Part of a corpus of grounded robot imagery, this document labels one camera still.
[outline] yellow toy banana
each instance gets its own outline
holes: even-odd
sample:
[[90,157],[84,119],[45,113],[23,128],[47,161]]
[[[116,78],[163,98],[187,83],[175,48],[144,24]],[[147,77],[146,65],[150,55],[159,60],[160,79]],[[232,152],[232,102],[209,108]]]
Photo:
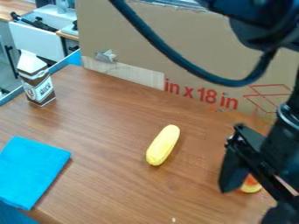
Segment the yellow toy banana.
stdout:
[[172,152],[179,134],[178,126],[168,125],[165,127],[148,148],[146,161],[150,165],[161,165]]

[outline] black cable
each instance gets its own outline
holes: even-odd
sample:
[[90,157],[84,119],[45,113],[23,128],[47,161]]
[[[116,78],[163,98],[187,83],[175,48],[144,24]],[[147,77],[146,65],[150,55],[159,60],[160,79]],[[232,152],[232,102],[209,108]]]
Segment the black cable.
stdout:
[[276,54],[276,49],[264,52],[254,70],[242,80],[230,80],[208,73],[201,67],[196,66],[181,54],[168,46],[150,27],[125,3],[125,0],[109,0],[110,3],[161,53],[168,59],[186,69],[191,74],[205,81],[227,87],[244,87],[257,81],[267,70],[271,60]]

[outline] cardboard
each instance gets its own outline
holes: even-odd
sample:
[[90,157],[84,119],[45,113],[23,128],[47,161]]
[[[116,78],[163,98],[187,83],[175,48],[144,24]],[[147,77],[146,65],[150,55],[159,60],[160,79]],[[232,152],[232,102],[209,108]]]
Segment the cardboard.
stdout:
[[[109,1],[78,0],[76,4],[83,56],[94,59],[95,52],[112,49],[121,63],[164,73],[165,91],[208,103],[213,112],[239,110],[272,123],[277,106],[288,99],[294,86],[297,52],[281,49],[264,77],[250,87],[221,87],[165,58]],[[214,74],[242,79],[261,55],[243,46],[221,15],[137,1],[129,5],[168,44]]]
[[40,107],[55,99],[54,88],[47,64],[34,53],[21,51],[17,64],[27,99]]

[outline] blue cloth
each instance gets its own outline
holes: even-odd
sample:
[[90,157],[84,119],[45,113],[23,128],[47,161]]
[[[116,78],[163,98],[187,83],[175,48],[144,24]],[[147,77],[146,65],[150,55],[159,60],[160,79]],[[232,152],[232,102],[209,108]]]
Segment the blue cloth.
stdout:
[[0,154],[0,200],[31,210],[70,157],[69,151],[13,137]]

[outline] table surface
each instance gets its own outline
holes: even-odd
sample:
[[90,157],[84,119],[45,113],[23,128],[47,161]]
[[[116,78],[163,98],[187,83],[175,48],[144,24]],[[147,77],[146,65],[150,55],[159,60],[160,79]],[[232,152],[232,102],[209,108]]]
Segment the table surface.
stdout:
[[18,15],[24,14],[36,9],[34,3],[28,3],[24,0],[0,0],[0,21],[11,21],[10,13],[15,11]]
[[61,30],[56,31],[56,34],[59,35],[60,37],[65,38],[65,39],[72,39],[72,40],[80,41],[78,36],[74,36],[72,34],[64,33]]
[[[52,80],[57,99],[44,108],[24,94],[0,108],[0,148],[17,135],[73,152],[28,213],[37,221],[259,223],[274,204],[264,191],[221,194],[217,184],[232,125],[263,132],[265,123],[81,67],[68,66]],[[150,166],[145,152],[168,124],[181,137],[164,164]]]

